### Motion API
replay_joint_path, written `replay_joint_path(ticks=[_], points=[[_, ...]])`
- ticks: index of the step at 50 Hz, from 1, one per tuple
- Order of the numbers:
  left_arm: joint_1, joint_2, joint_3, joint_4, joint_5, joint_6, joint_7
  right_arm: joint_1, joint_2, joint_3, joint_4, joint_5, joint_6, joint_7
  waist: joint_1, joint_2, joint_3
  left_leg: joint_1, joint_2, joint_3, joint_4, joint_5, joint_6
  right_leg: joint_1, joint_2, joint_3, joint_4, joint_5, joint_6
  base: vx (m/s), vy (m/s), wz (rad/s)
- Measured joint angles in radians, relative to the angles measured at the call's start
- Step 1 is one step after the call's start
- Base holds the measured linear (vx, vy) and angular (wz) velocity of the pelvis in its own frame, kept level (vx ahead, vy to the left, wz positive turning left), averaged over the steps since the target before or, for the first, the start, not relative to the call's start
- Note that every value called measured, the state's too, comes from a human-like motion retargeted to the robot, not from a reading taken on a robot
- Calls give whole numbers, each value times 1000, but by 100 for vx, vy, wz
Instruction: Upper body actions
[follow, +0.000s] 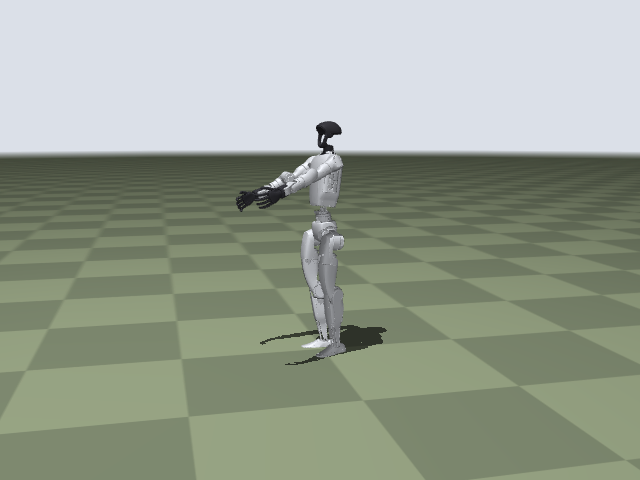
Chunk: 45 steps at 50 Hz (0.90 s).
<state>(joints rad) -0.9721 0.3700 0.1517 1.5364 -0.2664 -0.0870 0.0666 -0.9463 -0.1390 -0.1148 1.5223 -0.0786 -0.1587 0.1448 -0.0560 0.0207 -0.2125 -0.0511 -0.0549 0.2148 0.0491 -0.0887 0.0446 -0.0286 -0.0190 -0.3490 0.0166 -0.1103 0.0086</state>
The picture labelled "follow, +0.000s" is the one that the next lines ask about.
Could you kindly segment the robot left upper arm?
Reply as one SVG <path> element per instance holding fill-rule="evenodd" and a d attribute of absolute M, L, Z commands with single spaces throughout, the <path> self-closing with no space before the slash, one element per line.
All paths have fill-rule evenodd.
<path fill-rule="evenodd" d="M 331 156 L 329 159 L 327 159 L 326 162 L 321 164 L 317 168 L 317 170 L 315 169 L 317 171 L 317 173 L 318 173 L 318 177 L 315 179 L 314 182 L 319 181 L 320 179 L 324 178 L 325 176 L 329 175 L 332 172 L 336 172 L 337 170 L 341 169 L 343 166 L 344 165 L 343 165 L 341 159 L 339 158 L 339 156 L 337 154 Z M 312 169 L 312 168 L 310 168 L 310 169 Z M 302 173 L 302 175 L 306 174 L 310 169 L 305 170 Z"/>

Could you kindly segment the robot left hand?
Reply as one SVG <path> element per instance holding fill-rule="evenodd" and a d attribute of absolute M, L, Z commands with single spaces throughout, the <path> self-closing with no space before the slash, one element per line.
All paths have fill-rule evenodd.
<path fill-rule="evenodd" d="M 261 189 L 266 189 L 266 190 L 270 190 L 270 191 L 268 191 L 266 193 L 262 193 L 262 194 L 255 194 L 254 196 L 265 196 L 265 195 L 267 195 L 267 196 L 263 197 L 263 198 L 260 198 L 260 199 L 255 199 L 254 201 L 263 201 L 263 200 L 268 199 L 268 200 L 266 200 L 264 202 L 256 203 L 256 205 L 264 205 L 264 204 L 267 204 L 267 203 L 271 202 L 271 203 L 269 203 L 269 204 L 267 204 L 265 206 L 259 207 L 259 209 L 264 209 L 264 208 L 267 208 L 267 207 L 271 206 L 272 204 L 275 204 L 276 202 L 278 202 L 278 200 L 280 198 L 286 197 L 285 196 L 285 191 L 284 191 L 283 188 L 285 188 L 287 186 L 288 185 L 282 185 L 282 186 L 277 187 L 277 188 L 271 188 L 271 187 L 265 187 L 265 186 L 264 187 L 260 187 Z"/>

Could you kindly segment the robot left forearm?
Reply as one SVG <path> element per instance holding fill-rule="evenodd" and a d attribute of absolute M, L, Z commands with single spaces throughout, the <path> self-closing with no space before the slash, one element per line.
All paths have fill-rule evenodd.
<path fill-rule="evenodd" d="M 287 187 L 283 188 L 285 191 L 285 196 L 290 195 L 291 193 L 296 193 L 298 190 L 302 188 L 308 187 L 312 184 L 315 179 L 318 177 L 318 173 L 315 169 L 310 169 L 306 174 L 298 176 L 298 178 L 294 179 L 292 182 L 288 182 Z"/>

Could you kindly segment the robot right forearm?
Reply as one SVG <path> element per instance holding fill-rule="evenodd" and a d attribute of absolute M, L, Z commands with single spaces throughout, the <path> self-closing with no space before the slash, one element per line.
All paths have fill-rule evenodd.
<path fill-rule="evenodd" d="M 277 179 L 275 179 L 273 182 L 269 183 L 269 185 L 265 185 L 265 187 L 277 188 L 277 187 L 280 187 L 280 186 L 282 186 L 282 185 L 285 185 L 285 183 L 283 183 L 283 182 L 282 182 L 282 180 L 281 180 L 281 178 L 280 178 L 280 177 L 281 177 L 281 175 L 280 175 Z M 262 193 L 266 193 L 266 192 L 268 192 L 268 191 L 270 191 L 270 190 L 262 189 L 261 191 L 259 191 L 259 192 L 257 192 L 257 193 L 258 193 L 258 194 L 262 194 Z M 260 198 L 263 198 L 263 197 L 266 197 L 266 196 L 267 196 L 267 195 L 265 195 L 265 196 L 258 196 L 258 197 L 259 197 L 259 199 L 260 199 Z"/>

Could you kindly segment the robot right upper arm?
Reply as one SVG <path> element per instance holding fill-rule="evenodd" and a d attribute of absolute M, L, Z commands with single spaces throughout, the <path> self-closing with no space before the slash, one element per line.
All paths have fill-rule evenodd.
<path fill-rule="evenodd" d="M 295 169 L 294 173 L 283 172 L 281 174 L 281 177 L 280 177 L 282 182 L 285 183 L 285 184 L 287 184 L 288 182 L 292 182 L 294 179 L 298 178 L 298 176 L 302 175 L 302 173 L 305 170 L 310 169 L 311 162 L 312 162 L 314 157 L 315 156 L 312 156 L 312 157 L 308 158 L 305 163 L 303 163 L 302 165 L 300 165 L 299 167 L 297 167 Z"/>

